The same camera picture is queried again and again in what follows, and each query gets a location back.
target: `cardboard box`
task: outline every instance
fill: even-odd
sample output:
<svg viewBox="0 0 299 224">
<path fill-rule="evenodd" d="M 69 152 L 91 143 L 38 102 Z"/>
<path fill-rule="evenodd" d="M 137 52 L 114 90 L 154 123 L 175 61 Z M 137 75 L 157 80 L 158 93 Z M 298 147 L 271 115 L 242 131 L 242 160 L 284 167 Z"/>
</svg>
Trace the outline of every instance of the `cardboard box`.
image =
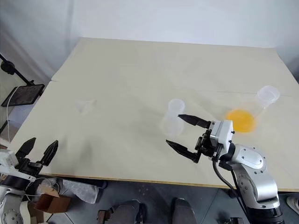
<svg viewBox="0 0 299 224">
<path fill-rule="evenodd" d="M 43 194 L 35 204 L 34 208 L 48 213 L 62 213 L 67 211 L 70 202 L 71 199 L 63 195 L 54 197 Z"/>
</svg>

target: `clear plastic cup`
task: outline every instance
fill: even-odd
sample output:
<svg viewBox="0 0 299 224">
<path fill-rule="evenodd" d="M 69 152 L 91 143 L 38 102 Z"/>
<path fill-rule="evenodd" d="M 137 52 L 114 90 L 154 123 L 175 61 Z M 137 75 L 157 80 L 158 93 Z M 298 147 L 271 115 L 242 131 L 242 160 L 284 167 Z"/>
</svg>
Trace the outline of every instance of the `clear plastic cup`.
<svg viewBox="0 0 299 224">
<path fill-rule="evenodd" d="M 237 132 L 251 132 L 256 127 L 256 118 L 269 105 L 275 103 L 280 97 L 280 92 L 273 86 L 264 86 L 256 97 L 244 106 L 230 111 L 227 119 L 233 121 L 234 130 Z"/>
<path fill-rule="evenodd" d="M 180 135 L 184 130 L 184 121 L 178 117 L 185 110 L 185 103 L 181 99 L 172 99 L 168 103 L 168 111 L 161 122 L 162 132 L 169 136 L 175 137 Z"/>
</svg>

